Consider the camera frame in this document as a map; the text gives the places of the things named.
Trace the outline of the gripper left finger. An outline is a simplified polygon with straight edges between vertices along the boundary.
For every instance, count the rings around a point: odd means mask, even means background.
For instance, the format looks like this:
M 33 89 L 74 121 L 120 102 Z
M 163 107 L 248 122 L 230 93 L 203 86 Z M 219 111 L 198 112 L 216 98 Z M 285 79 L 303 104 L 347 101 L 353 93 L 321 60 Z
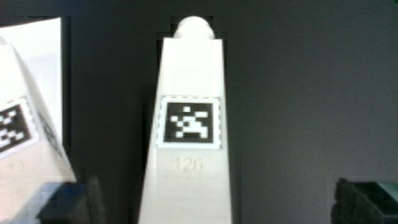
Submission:
M 99 177 L 65 183 L 38 215 L 42 224 L 107 224 L 107 209 Z

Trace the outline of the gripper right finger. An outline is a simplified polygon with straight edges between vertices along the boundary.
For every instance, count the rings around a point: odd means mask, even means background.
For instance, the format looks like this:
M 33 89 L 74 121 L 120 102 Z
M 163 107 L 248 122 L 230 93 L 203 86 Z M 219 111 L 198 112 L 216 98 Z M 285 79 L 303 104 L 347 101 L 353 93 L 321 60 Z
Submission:
M 398 224 L 398 183 L 340 179 L 333 224 Z

